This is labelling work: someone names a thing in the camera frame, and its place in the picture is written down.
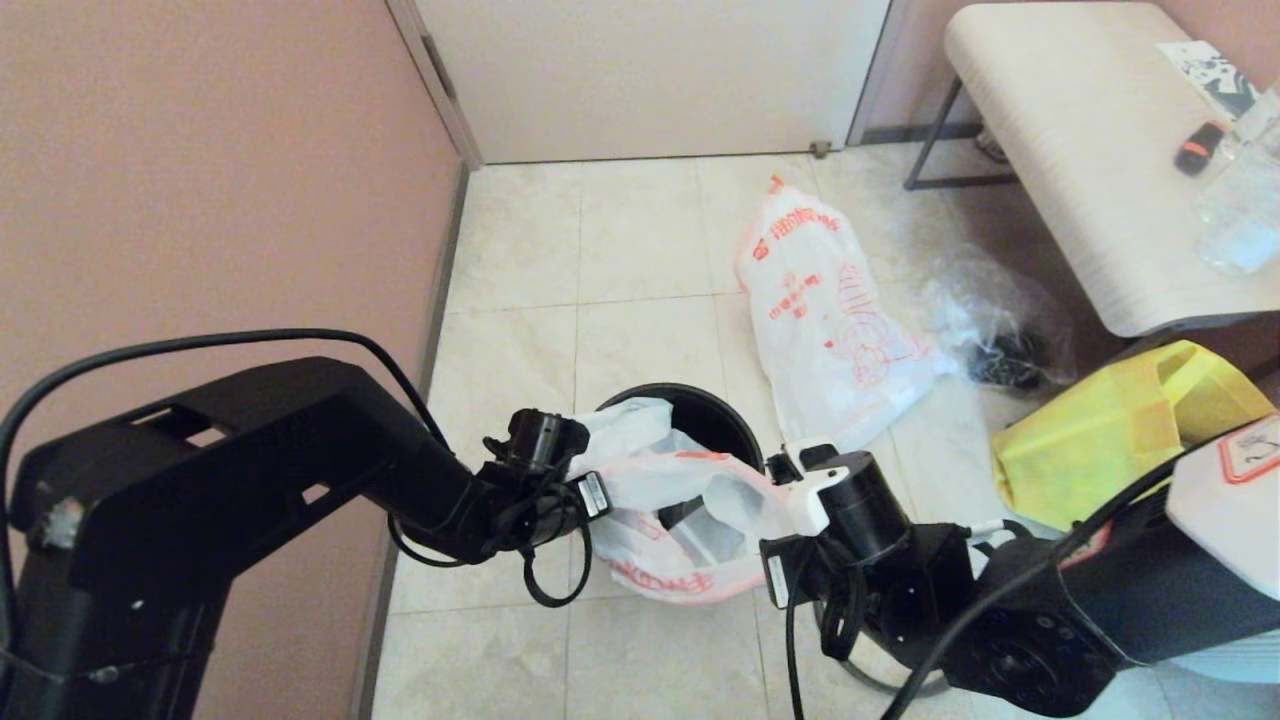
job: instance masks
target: yellow bag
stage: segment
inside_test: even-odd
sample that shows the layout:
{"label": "yellow bag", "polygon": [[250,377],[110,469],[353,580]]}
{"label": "yellow bag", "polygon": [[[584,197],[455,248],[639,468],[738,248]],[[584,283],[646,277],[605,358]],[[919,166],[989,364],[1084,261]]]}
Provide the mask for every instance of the yellow bag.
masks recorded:
{"label": "yellow bag", "polygon": [[992,439],[996,489],[1069,530],[1188,446],[1275,413],[1230,363],[1188,341],[1108,365]]}

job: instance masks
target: door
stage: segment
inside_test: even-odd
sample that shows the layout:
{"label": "door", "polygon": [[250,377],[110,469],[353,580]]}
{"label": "door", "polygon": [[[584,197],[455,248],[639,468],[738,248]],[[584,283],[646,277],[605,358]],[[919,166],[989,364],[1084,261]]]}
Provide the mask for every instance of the door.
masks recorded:
{"label": "door", "polygon": [[416,0],[488,163],[844,146],[890,0]]}

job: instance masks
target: tiled floor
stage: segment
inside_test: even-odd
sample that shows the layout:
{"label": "tiled floor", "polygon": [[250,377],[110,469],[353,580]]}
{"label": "tiled floor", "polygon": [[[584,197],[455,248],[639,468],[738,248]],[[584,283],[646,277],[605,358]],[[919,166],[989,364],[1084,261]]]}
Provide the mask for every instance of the tiled floor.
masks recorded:
{"label": "tiled floor", "polygon": [[[520,407],[584,413],[635,384],[685,382],[728,400],[762,447],[776,448],[777,420],[731,265],[774,173],[850,217],[886,307],[908,325],[924,261],[947,243],[977,242],[1044,282],[1079,336],[1106,337],[1020,188],[906,193],[901,178],[915,149],[481,170],[467,196],[433,411],[477,465],[480,438],[503,434]],[[936,168],[972,164],[970,152],[946,143]],[[1112,347],[1092,342],[1082,355]],[[869,450],[916,520],[1002,516],[989,432],[1032,409],[943,379]],[[538,562],[540,582],[563,593],[582,553],[564,539]],[[390,610],[376,720],[791,716],[783,616],[763,591],[681,609],[631,596],[598,565],[579,601],[547,610],[525,591],[518,557],[456,570],[402,559]],[[878,717],[887,698],[824,660],[812,623],[799,628],[809,716]],[[870,643],[859,643],[858,657],[901,673]],[[963,691],[909,712],[1023,716]],[[1274,688],[1160,667],[1123,674],[1087,716],[1276,717],[1277,707]]]}

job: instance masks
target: baseboard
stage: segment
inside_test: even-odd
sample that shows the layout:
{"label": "baseboard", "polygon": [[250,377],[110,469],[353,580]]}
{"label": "baseboard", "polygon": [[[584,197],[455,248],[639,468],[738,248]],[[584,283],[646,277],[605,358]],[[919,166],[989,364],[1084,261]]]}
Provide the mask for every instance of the baseboard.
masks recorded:
{"label": "baseboard", "polygon": [[[890,142],[923,142],[929,137],[932,126],[893,126],[884,128],[867,128],[859,145],[886,145]],[[982,123],[947,123],[942,126],[938,140],[963,140],[978,137],[982,132]]]}
{"label": "baseboard", "polygon": [[[458,163],[457,179],[453,184],[453,202],[449,208],[449,225],[440,247],[440,260],[435,266],[431,284],[431,310],[426,327],[426,354],[422,359],[422,374],[417,389],[426,397],[431,389],[431,374],[435,370],[435,351],[440,346],[440,332],[444,328],[444,305],[449,297],[449,278],[453,275],[453,259],[458,250],[458,233],[462,231],[462,205],[467,196],[467,183],[471,170],[466,163]],[[361,667],[356,674],[356,692],[351,716],[370,720],[374,715],[374,692],[378,685],[378,667],[383,657],[383,635],[387,633],[387,615],[392,602],[392,584],[396,580],[396,560],[399,552],[392,547],[390,537],[384,532],[379,550],[381,570],[374,583],[369,602],[369,615],[365,621],[367,635]]]}

